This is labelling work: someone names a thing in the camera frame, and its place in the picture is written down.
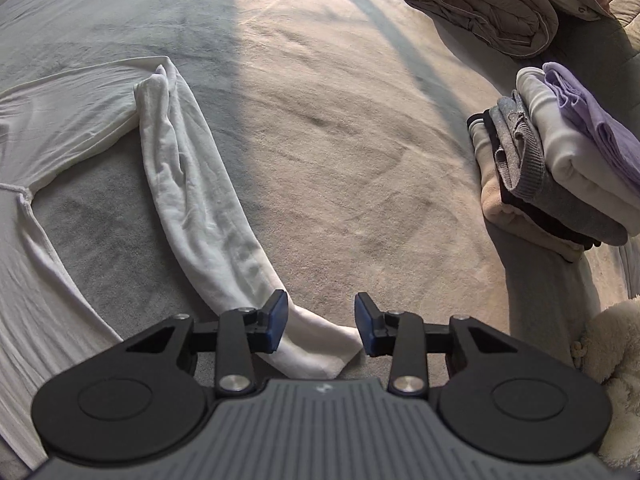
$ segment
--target beige comforter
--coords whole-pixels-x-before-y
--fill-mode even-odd
[[[545,50],[558,31],[549,0],[405,0],[471,31],[512,57],[533,57]]]

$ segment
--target white long-sleeve shirt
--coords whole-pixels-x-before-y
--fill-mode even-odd
[[[284,288],[167,57],[71,70],[0,93],[0,433],[32,468],[45,458],[30,418],[37,389],[120,338],[74,285],[31,200],[136,126],[162,227],[205,302],[217,313],[260,307]],[[356,329],[290,301],[280,347],[265,359],[290,377],[332,378],[360,348]]]

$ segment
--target gray bedsheet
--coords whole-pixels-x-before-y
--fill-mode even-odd
[[[169,56],[290,294],[333,322],[354,326],[353,295],[368,290],[383,309],[431,322],[467,312],[570,362],[584,321],[628,295],[617,248],[570,265],[484,222],[465,120],[518,67],[401,0],[9,0],[0,38],[5,88]],[[133,131],[33,202],[123,338],[176,312],[212,317],[164,238],[141,157]],[[629,246],[625,265],[637,261]],[[359,355],[343,376],[384,380],[388,364]],[[197,377],[211,373],[205,357]]]

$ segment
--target metal screw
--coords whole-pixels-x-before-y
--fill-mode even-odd
[[[424,381],[413,375],[402,375],[394,381],[394,388],[405,394],[413,394],[424,388]]]
[[[225,375],[222,379],[220,379],[218,385],[220,386],[220,388],[228,392],[241,392],[242,390],[246,390],[251,385],[251,381],[244,375],[231,374]]]

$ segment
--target beige folded clothing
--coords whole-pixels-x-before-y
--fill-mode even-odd
[[[500,52],[533,57],[545,50],[558,31],[549,0],[405,0],[466,28]]]
[[[484,217],[503,231],[554,251],[568,262],[579,260],[584,252],[581,245],[550,235],[522,211],[502,202],[491,142],[482,119],[475,120],[470,124],[469,134],[480,167],[482,186],[480,203]]]
[[[613,468],[640,470],[640,298],[591,319],[572,355],[577,368],[604,384],[613,408],[600,457]]]

